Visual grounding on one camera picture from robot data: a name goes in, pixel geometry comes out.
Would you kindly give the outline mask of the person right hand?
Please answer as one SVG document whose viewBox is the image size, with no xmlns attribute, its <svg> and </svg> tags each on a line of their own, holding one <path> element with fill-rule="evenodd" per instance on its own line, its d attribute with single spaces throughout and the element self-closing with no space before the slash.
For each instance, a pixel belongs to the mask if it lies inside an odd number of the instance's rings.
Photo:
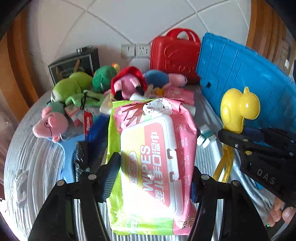
<svg viewBox="0 0 296 241">
<path fill-rule="evenodd" d="M 281 219 L 284 220 L 285 223 L 289 224 L 296 212 L 295 207 L 286 207 L 284 210 L 280 208 L 284 205 L 284 202 L 281 201 L 278 197 L 275 197 L 274 204 L 271 208 L 269 217 L 267 219 L 267 226 L 273 227 L 277 222 Z"/>
</svg>

